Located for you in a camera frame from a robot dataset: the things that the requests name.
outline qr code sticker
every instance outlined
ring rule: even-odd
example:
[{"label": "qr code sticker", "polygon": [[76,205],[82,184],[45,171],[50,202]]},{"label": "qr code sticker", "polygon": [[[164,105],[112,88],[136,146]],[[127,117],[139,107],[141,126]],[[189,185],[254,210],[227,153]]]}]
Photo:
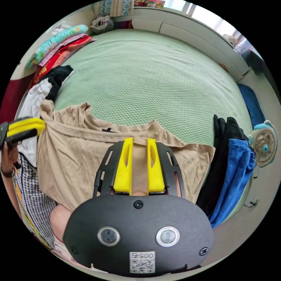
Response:
[{"label": "qr code sticker", "polygon": [[130,273],[155,273],[155,252],[130,252]]}]

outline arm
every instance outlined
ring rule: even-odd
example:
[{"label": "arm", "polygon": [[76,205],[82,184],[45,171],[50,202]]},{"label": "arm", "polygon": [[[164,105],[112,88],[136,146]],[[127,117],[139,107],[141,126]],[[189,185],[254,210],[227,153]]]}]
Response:
[{"label": "arm", "polygon": [[8,193],[9,199],[11,200],[12,205],[14,206],[14,208],[15,208],[16,212],[18,213],[19,217],[22,219],[20,207],[18,205],[16,191],[15,191],[15,188],[14,188],[13,178],[6,178],[6,177],[3,176],[2,173],[1,173],[1,176],[2,176],[2,179],[3,179],[4,186],[6,188],[6,191]]},{"label": "arm", "polygon": [[14,163],[17,162],[17,160],[18,147],[14,147],[9,150],[7,143],[5,143],[1,151],[1,176],[12,205],[14,206],[19,217],[22,219],[16,191],[14,188],[13,178],[11,177],[11,172],[14,169]]}]

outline screw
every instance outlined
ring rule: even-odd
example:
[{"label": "screw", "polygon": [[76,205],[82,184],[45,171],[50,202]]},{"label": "screw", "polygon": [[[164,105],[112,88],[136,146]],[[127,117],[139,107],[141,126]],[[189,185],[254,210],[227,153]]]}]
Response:
[{"label": "screw", "polygon": [[140,201],[140,200],[135,201],[135,202],[134,202],[134,207],[135,207],[136,209],[142,208],[142,207],[143,207],[143,202]]},{"label": "screw", "polygon": [[200,251],[199,255],[204,256],[208,251],[209,251],[209,249],[208,249],[207,247],[204,247],[204,248]]},{"label": "screw", "polygon": [[70,249],[71,249],[71,251],[72,251],[72,253],[73,253],[74,255],[77,255],[77,254],[78,254],[78,251],[77,251],[77,249],[76,249],[75,247],[71,246]]}]

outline red cloth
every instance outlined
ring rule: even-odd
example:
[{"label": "red cloth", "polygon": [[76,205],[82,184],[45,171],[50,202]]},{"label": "red cloth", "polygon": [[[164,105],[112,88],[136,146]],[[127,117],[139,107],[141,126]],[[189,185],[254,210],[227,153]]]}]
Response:
[{"label": "red cloth", "polygon": [[20,102],[34,73],[18,80],[10,80],[0,108],[0,124],[15,119]]},{"label": "red cloth", "polygon": [[37,84],[44,75],[46,75],[52,68],[61,65],[62,62],[65,61],[65,58],[71,54],[73,54],[73,50],[80,49],[86,44],[90,43],[92,38],[89,35],[85,35],[80,39],[69,43],[66,46],[61,47],[53,56],[50,58],[47,63],[41,67],[39,66],[37,72],[34,75],[33,80],[30,82],[28,86],[28,90],[30,90],[35,84]]}]

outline beige t-shirt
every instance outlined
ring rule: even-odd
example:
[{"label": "beige t-shirt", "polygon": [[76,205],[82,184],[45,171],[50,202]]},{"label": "beige t-shirt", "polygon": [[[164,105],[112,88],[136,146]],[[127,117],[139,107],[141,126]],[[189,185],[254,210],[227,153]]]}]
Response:
[{"label": "beige t-shirt", "polygon": [[[107,149],[133,137],[132,192],[147,192],[147,139],[171,147],[182,171],[186,198],[195,203],[213,159],[215,148],[185,144],[157,121],[139,126],[122,126],[91,115],[89,104],[55,111],[45,100],[40,115],[46,122],[37,146],[37,173],[40,190],[73,211],[93,197],[96,172]],[[111,128],[112,132],[102,129]]]}]

